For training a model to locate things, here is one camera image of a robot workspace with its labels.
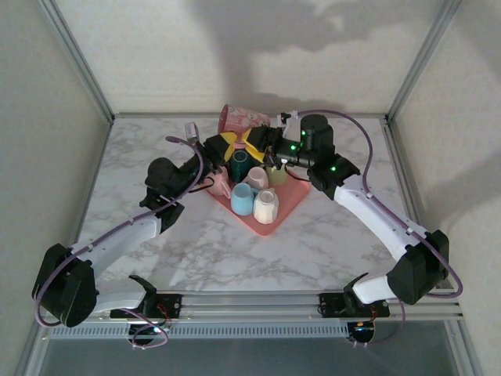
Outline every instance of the pink tray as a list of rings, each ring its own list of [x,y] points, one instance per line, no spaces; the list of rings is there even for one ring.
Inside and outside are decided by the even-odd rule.
[[[208,192],[207,194],[210,194],[211,197],[227,208],[234,216],[250,227],[250,229],[257,235],[267,237],[268,235],[271,235],[273,231],[280,226],[280,223],[282,223],[283,220],[289,216],[294,208],[296,208],[296,206],[303,201],[311,189],[309,183],[295,180],[290,176],[287,176],[287,180],[284,184],[280,186],[272,186],[272,188],[275,188],[275,193],[279,197],[279,212],[276,216],[275,222],[270,223],[269,225],[259,223],[252,214],[244,217],[235,214],[232,210],[231,201],[228,198],[224,196],[212,196]]]

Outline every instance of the white wall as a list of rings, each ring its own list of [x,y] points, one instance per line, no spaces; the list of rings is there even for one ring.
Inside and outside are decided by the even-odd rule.
[[[501,2],[463,2],[398,116],[425,223],[451,241],[485,375],[501,374]]]
[[[0,374],[11,375],[41,259],[74,236],[107,126],[37,2],[0,8]]]
[[[115,112],[389,109],[442,0],[57,0]]]

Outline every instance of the white marble surface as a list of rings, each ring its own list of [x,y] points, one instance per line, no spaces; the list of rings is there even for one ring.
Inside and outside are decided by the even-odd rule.
[[[402,210],[378,119],[359,119],[374,144],[369,182]],[[146,193],[150,162],[168,157],[180,165],[192,151],[164,140],[184,136],[195,121],[201,139],[215,133],[217,118],[117,119],[99,171],[82,238],[95,237],[127,218]],[[367,145],[351,123],[330,119],[337,152],[360,169]],[[180,219],[159,237],[116,261],[101,279],[135,273],[158,289],[267,291],[339,289],[361,273],[393,264],[382,243],[357,218],[312,188],[273,235],[256,236],[207,193],[185,196]]]

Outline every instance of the light green cup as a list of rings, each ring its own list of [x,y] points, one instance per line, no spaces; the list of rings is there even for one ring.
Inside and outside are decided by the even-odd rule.
[[[282,164],[281,169],[275,167],[267,167],[266,175],[268,176],[270,186],[281,186],[287,180],[287,173],[285,172],[284,164]]]

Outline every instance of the pink cup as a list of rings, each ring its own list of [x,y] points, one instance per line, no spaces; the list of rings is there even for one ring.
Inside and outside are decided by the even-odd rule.
[[[269,187],[268,176],[266,175],[266,171],[261,167],[251,168],[242,183],[247,183],[256,190],[267,190]]]
[[[212,196],[225,196],[226,198],[230,198],[232,196],[232,190],[228,184],[228,170],[226,167],[221,167],[222,172],[219,174],[210,173],[207,175],[208,178],[212,178],[214,180],[214,185],[210,188],[207,188],[207,191]]]
[[[246,110],[226,104],[219,116],[218,133],[234,132],[238,138],[233,147],[245,149],[246,144],[242,141],[242,135],[249,128],[270,125],[269,117],[256,111]]]

